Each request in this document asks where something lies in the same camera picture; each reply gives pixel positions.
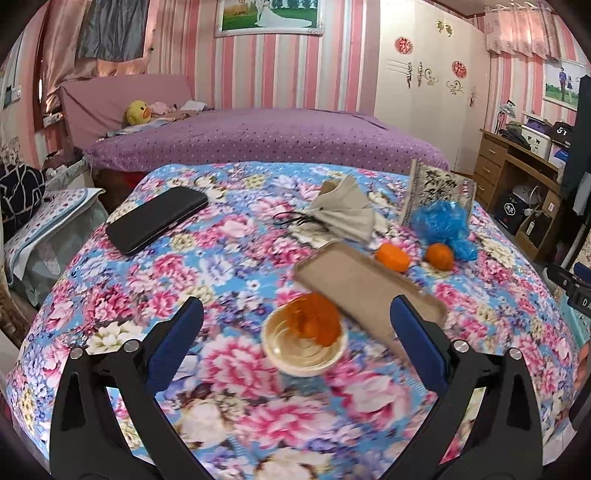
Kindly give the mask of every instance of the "small bowl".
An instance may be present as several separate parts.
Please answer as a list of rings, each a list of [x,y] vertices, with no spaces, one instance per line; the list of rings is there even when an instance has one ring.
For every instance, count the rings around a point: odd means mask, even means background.
[[[341,318],[341,334],[330,347],[300,339],[287,326],[285,306],[273,310],[262,324],[262,348],[271,363],[292,377],[315,377],[329,370],[345,353],[349,334]]]

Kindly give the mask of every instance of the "pillow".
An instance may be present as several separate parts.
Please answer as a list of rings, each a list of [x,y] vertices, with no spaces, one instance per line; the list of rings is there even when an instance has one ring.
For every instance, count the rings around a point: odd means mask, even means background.
[[[20,157],[18,137],[0,149],[0,209],[4,242],[37,213],[45,194],[45,178]]]

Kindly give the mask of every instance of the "picture frame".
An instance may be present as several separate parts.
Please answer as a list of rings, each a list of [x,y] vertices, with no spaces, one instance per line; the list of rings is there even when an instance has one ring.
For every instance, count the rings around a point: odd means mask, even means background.
[[[542,99],[576,112],[580,79],[588,74],[589,68],[583,63],[566,59],[547,60],[544,63]]]
[[[324,34],[325,0],[217,0],[216,37]]]

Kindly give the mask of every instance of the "box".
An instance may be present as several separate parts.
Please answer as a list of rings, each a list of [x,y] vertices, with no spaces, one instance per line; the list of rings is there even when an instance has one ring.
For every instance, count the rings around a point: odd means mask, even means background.
[[[556,218],[558,213],[558,207],[560,206],[560,197],[556,195],[552,190],[549,190],[544,200],[542,210],[550,218]]]
[[[548,158],[548,161],[555,167],[560,168],[566,165],[568,159],[569,149],[555,142],[552,142],[552,147],[550,148],[550,157]]]
[[[511,234],[515,235],[525,219],[524,210],[527,203],[513,192],[505,192],[499,196],[495,207],[495,220]]]
[[[548,160],[550,147],[552,146],[552,140],[548,135],[544,135],[533,128],[525,126],[521,127],[521,135],[530,144],[532,153],[542,157],[544,160]]]

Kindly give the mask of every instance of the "blue gripper pad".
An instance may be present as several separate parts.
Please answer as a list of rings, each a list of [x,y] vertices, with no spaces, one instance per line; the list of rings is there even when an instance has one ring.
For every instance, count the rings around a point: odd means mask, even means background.
[[[444,356],[447,353],[444,352],[450,345],[443,331],[435,324],[425,325],[429,322],[421,318],[404,295],[399,295],[390,304],[390,323],[425,388],[441,397],[448,388]]]
[[[588,267],[585,267],[581,262],[575,263],[573,273],[585,283],[591,283],[591,270]]]
[[[203,326],[203,304],[198,299],[187,302],[190,303],[181,307],[173,327],[148,361],[145,386],[152,395],[168,388]]]

